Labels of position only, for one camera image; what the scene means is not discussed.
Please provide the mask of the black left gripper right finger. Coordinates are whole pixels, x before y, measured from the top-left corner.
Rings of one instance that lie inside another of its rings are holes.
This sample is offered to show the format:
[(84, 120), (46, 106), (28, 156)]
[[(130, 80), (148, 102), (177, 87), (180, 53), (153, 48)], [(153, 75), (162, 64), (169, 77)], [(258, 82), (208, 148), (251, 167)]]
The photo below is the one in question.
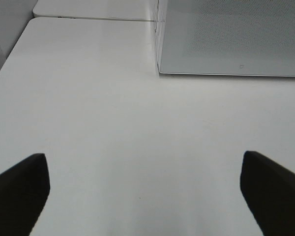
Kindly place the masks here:
[(256, 151), (246, 151), (240, 190), (263, 235), (295, 236), (295, 173)]

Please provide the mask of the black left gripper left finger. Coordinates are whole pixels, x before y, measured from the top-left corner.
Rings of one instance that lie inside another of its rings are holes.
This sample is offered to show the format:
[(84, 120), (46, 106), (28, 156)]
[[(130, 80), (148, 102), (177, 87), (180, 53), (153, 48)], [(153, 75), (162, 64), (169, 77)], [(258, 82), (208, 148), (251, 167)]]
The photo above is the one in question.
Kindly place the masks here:
[(0, 236), (28, 236), (50, 193), (46, 156), (33, 154), (0, 174)]

